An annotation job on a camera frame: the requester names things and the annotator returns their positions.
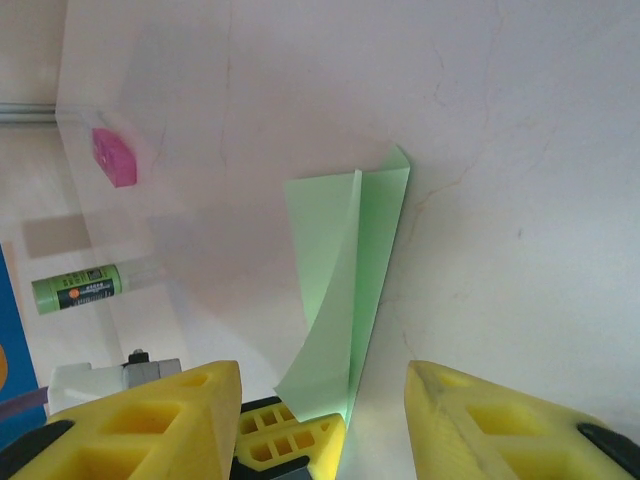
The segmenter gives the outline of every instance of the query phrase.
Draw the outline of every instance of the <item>glue stick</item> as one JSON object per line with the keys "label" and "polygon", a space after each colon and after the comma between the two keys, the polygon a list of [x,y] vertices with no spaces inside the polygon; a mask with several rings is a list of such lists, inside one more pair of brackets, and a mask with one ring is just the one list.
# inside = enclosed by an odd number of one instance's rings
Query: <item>glue stick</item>
{"label": "glue stick", "polygon": [[163,276],[152,257],[78,270],[31,283],[38,313],[63,310],[145,288]]}

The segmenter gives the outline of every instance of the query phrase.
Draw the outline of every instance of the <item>white wall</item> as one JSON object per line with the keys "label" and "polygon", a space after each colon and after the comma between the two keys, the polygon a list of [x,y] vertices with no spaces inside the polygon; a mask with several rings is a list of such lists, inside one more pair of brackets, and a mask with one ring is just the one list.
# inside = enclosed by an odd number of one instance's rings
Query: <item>white wall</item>
{"label": "white wall", "polygon": [[0,2],[0,102],[53,103],[67,0]]}

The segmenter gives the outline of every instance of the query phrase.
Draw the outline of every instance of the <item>green paper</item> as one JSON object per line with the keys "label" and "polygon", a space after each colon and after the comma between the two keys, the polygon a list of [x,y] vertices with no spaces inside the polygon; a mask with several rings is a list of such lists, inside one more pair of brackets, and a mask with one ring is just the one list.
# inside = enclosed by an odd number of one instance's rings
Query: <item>green paper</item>
{"label": "green paper", "polygon": [[275,390],[298,421],[351,420],[408,177],[394,147],[378,172],[285,186],[310,331]]}

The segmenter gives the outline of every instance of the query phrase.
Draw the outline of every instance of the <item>white surface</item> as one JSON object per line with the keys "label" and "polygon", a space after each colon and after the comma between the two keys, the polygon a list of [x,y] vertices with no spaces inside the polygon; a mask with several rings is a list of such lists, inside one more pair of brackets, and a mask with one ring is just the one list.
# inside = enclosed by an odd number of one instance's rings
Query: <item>white surface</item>
{"label": "white surface", "polygon": [[124,367],[91,368],[90,363],[61,365],[51,372],[49,415],[127,389]]}
{"label": "white surface", "polygon": [[0,152],[0,243],[39,384],[57,365],[122,363],[106,305],[40,316],[33,299],[33,280],[95,265],[58,131],[1,128]]}
{"label": "white surface", "polygon": [[67,0],[0,2],[0,102],[54,103]]}
{"label": "white surface", "polygon": [[[245,398],[269,394],[305,334],[282,182],[397,142],[414,169],[341,478],[412,477],[411,358],[639,439],[639,21],[631,0],[72,0],[59,119],[91,240],[172,276],[109,300],[122,348],[238,358]],[[96,110],[136,187],[94,164],[73,112]]]}

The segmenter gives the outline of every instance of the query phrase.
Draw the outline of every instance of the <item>white plastic part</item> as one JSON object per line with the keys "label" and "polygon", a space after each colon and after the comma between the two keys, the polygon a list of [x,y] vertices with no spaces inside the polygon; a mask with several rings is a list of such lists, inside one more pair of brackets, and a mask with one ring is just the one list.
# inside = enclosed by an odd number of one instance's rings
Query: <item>white plastic part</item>
{"label": "white plastic part", "polygon": [[153,256],[135,258],[116,264],[122,293],[148,288],[166,277],[163,265]]}
{"label": "white plastic part", "polygon": [[122,365],[92,369],[90,363],[76,363],[56,367],[49,382],[49,413],[126,389]]}

